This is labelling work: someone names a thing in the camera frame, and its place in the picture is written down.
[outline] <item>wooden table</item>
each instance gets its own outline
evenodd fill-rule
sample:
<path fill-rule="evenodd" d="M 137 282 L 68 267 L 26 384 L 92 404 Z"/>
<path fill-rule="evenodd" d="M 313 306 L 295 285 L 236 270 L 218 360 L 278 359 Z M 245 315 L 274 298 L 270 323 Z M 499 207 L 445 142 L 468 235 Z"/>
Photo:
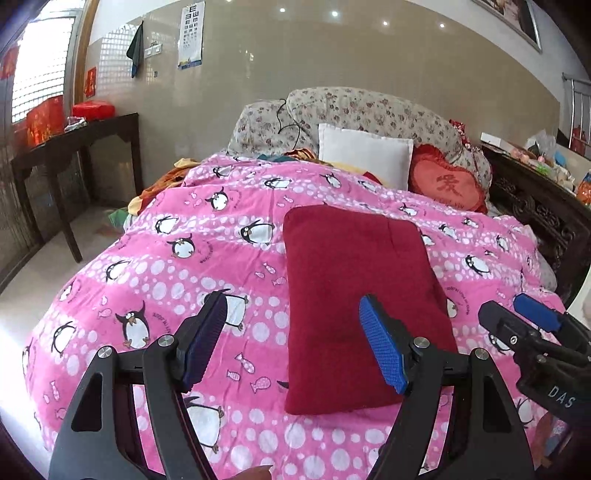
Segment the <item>wooden table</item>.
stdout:
<path fill-rule="evenodd" d="M 32 150 L 16 156 L 11 161 L 18 200 L 21 203 L 21 207 L 33 232 L 33 237 L 41 245 L 45 243 L 37 225 L 35 215 L 33 214 L 33 208 L 31 207 L 31 201 L 25 185 L 25 180 L 31 175 L 33 167 L 38 167 L 41 174 L 47 178 L 49 191 L 56 203 L 66 241 L 76 262 L 82 261 L 82 255 L 80 254 L 80 249 L 78 248 L 66 215 L 66 208 L 61 196 L 57 175 L 68 168 L 72 162 L 74 153 L 78 152 L 80 154 L 82 180 L 88 191 L 90 201 L 97 201 L 89 147 L 96 140 L 111 135 L 117 135 L 124 142 L 130 143 L 135 192 L 139 195 L 142 193 L 144 185 L 139 151 L 139 123 L 137 113 L 89 122 L 85 127 L 56 135 Z"/>
<path fill-rule="evenodd" d="M 491 202 L 534 231 L 556 275 L 556 293 L 568 307 L 591 265 L 591 210 L 523 163 L 484 144 L 482 149 L 492 169 Z"/>

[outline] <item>metal pivot bolt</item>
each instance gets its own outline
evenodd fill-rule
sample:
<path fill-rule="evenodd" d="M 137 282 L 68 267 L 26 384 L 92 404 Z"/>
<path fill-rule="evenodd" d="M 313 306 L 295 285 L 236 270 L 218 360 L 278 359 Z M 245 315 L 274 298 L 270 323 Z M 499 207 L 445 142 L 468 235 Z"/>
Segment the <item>metal pivot bolt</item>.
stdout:
<path fill-rule="evenodd" d="M 429 340 L 427 340 L 425 337 L 416 337 L 413 340 L 413 343 L 417 348 L 427 348 L 429 345 L 431 345 L 431 342 L 429 342 Z"/>
<path fill-rule="evenodd" d="M 483 348 L 477 348 L 474 350 L 474 355 L 476 355 L 476 358 L 479 358 L 480 360 L 488 360 L 490 357 L 489 353 Z"/>
<path fill-rule="evenodd" d="M 158 344 L 160 346 L 169 346 L 172 345 L 174 342 L 174 337 L 172 335 L 162 335 L 162 337 L 160 337 L 158 339 Z"/>
<path fill-rule="evenodd" d="M 110 346 L 102 346 L 99 348 L 99 358 L 107 358 L 108 356 L 111 356 L 111 354 L 113 353 L 113 349 Z"/>

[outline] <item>penguin print blanket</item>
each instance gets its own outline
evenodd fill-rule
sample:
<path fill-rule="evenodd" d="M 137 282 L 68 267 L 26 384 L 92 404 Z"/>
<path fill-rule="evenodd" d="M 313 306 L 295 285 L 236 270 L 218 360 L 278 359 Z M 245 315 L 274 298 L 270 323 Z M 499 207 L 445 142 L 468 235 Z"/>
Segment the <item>penguin print blanket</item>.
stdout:
<path fill-rule="evenodd" d="M 515 388 L 511 353 L 478 325 L 480 305 L 512 308 L 526 292 L 563 309 L 540 286 L 535 240 L 514 218 L 461 212 L 328 166 L 214 155 L 161 192 L 127 233 L 56 295 L 22 356 L 46 448 L 53 448 L 85 369 L 102 345 L 141 349 L 175 332 L 208 294 L 224 290 L 228 316 L 203 381 L 184 399 L 218 478 L 274 465 L 274 478 L 365 478 L 399 405 L 317 417 L 285 414 L 289 282 L 282 237 L 292 208 L 326 203 L 414 222 L 448 297 L 459 352 L 487 348 L 527 435 L 545 413 Z M 335 359 L 335 368 L 339 367 Z M 440 408 L 424 470 L 437 465 L 451 395 Z M 137 423 L 150 468 L 162 472 L 142 387 Z"/>

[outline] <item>white pillow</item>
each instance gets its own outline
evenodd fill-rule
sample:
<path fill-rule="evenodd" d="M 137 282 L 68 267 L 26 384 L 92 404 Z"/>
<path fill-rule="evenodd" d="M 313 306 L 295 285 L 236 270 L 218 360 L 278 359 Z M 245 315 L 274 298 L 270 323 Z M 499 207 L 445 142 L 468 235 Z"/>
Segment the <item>white pillow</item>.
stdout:
<path fill-rule="evenodd" d="M 318 126 L 318 136 L 321 160 L 360 168 L 376 175 L 389 188 L 408 190 L 412 140 L 380 137 L 329 124 Z"/>

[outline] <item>carved wooden cabinet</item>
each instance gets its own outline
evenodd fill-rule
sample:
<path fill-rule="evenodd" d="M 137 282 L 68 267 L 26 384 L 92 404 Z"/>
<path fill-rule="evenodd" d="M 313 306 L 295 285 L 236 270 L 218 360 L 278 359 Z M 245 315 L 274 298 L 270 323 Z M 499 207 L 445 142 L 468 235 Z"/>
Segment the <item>carved wooden cabinet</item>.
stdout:
<path fill-rule="evenodd" d="M 520 162 L 486 148 L 491 163 L 491 202 L 530 225 L 538 249 L 556 275 L 556 293 L 568 307 L 591 264 L 591 210 L 575 196 Z"/>

